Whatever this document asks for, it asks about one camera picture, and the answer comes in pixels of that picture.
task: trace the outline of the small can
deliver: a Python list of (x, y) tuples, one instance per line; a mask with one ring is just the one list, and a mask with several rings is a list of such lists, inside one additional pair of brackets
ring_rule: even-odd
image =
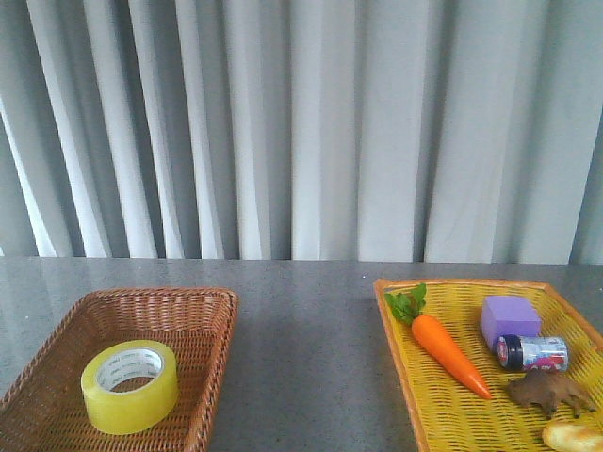
[(505, 369), (565, 372), (569, 365), (567, 344), (561, 337), (526, 337), (505, 334), (498, 338), (498, 362)]

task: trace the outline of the can label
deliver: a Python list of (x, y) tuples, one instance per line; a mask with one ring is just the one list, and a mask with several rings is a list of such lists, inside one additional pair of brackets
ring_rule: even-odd
[(507, 367), (509, 363), (509, 349), (507, 349), (507, 342), (503, 337), (498, 339), (498, 360), (500, 361), (500, 365)]
[(523, 369), (567, 370), (567, 345), (561, 337), (520, 336), (523, 350)]

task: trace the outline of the wicker basket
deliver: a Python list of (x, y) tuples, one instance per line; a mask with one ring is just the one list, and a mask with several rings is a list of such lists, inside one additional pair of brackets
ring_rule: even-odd
[[(0, 450), (207, 450), (237, 309), (234, 292), (213, 287), (86, 295), (0, 401)], [(156, 340), (173, 350), (180, 397), (154, 427), (107, 435), (90, 424), (79, 379), (97, 353), (133, 339)]]
[[(442, 321), (478, 367), (492, 400), (479, 398), (450, 377), (391, 315), (383, 294), (419, 283), (428, 287), (425, 312)], [(374, 285), (419, 451), (550, 450), (541, 439), (546, 418), (540, 408), (521, 408), (506, 393), (509, 381), (524, 374), (505, 371), (481, 337), (481, 305), (488, 295), (526, 297), (543, 320), (542, 335), (565, 339), (570, 352), (567, 375), (588, 389), (598, 410), (576, 420), (569, 406), (561, 404), (555, 419), (603, 429), (603, 338), (550, 285), (499, 280), (378, 280)]]

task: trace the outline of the brown wicker basket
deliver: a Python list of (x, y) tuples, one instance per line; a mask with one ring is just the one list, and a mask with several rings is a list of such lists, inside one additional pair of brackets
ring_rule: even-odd
[[(237, 310), (237, 294), (215, 287), (86, 295), (0, 400), (0, 450), (207, 450)], [(107, 435), (88, 420), (80, 376), (97, 353), (133, 339), (156, 340), (173, 350), (180, 397), (154, 427)]]

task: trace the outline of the yellow wicker basket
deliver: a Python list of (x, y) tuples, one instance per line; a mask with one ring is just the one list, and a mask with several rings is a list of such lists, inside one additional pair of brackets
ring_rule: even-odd
[[(425, 312), (446, 326), (478, 367), (493, 394), (483, 400), (453, 379), (390, 312), (383, 294), (426, 283)], [(389, 346), (421, 452), (550, 451), (541, 439), (546, 418), (540, 407), (521, 408), (506, 393), (522, 373), (505, 371), (481, 337), (480, 317), (488, 295), (529, 299), (542, 318), (542, 335), (559, 335), (569, 347), (567, 375), (583, 384), (598, 410), (573, 418), (562, 404), (555, 419), (603, 429), (603, 338), (550, 285), (499, 280), (378, 280), (374, 284)]]

